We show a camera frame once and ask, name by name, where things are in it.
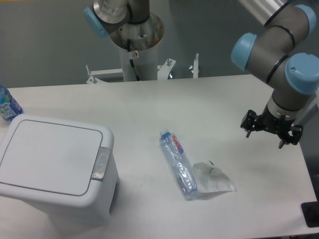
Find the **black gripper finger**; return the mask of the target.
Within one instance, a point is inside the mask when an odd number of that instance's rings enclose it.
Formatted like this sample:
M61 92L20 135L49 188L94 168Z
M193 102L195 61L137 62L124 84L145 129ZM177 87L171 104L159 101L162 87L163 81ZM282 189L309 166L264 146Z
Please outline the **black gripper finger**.
M281 115L278 121L278 137L281 139L279 149L284 145L297 145L303 134L303 126L293 124L293 120L286 120L285 115Z
M259 122L260 116L253 110L248 110L243 117L240 127L246 131L246 138L249 138L251 132L261 131L262 125Z

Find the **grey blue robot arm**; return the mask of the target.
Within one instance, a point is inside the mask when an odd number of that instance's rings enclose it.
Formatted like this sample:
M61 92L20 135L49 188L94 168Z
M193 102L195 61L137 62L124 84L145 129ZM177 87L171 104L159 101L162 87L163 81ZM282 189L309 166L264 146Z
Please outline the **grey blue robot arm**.
M319 59L291 51L316 27L315 12L286 0L243 0L241 4L265 27L260 35L246 33L234 45L232 62L273 89L262 114L249 110L241 127L266 131L280 146L299 143L303 127L296 119L319 87ZM125 81L158 80L157 46L164 34L161 19L147 0L95 0L84 9L91 29L117 46Z

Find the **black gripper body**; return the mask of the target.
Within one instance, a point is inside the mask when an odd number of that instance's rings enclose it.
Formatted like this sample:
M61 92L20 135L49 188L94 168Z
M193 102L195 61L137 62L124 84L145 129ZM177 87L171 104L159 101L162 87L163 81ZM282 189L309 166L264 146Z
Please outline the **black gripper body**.
M278 113L277 109L272 104L265 106L259 117L259 131L266 131L278 136L287 136L296 118L282 114L282 112Z

